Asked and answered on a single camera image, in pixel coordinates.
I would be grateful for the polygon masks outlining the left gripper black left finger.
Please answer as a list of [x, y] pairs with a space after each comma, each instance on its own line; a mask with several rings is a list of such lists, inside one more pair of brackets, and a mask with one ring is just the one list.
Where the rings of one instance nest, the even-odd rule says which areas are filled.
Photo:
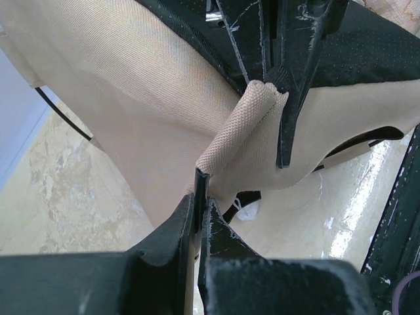
[[191, 314], [194, 197], [125, 252], [1, 257], [2, 314]]

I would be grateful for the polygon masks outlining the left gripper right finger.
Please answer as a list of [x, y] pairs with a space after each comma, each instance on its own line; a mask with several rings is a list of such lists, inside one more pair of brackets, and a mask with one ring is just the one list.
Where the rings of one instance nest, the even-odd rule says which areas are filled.
[[198, 287], [206, 314], [374, 314], [348, 262], [266, 259], [226, 223], [214, 199], [203, 214]]

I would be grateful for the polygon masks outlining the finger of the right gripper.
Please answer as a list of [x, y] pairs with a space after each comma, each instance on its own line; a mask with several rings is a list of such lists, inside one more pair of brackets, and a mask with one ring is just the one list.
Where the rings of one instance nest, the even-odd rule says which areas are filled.
[[271, 1], [217, 1], [246, 83], [268, 81], [272, 65]]

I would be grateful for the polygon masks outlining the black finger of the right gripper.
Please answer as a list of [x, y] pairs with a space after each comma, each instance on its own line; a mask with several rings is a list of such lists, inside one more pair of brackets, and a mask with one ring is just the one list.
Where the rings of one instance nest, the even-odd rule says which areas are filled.
[[280, 119], [276, 165], [289, 167], [297, 119], [326, 36], [342, 23], [347, 1], [263, 1], [263, 79], [288, 99]]

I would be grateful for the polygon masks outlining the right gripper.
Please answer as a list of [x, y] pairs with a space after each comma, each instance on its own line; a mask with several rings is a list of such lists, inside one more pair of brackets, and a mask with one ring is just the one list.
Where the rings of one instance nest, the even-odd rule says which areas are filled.
[[419, 127], [411, 136], [361, 273], [376, 314], [419, 313]]

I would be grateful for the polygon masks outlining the beige pet tent fabric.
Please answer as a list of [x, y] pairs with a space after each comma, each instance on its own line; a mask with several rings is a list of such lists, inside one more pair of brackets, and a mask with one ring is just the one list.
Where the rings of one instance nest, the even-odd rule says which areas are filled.
[[311, 89], [291, 165], [275, 165], [286, 95], [237, 95], [187, 42], [134, 1], [2, 1], [12, 49], [98, 140], [159, 226], [193, 190], [195, 167], [227, 210], [238, 192], [297, 184], [332, 150], [419, 122], [419, 81]]

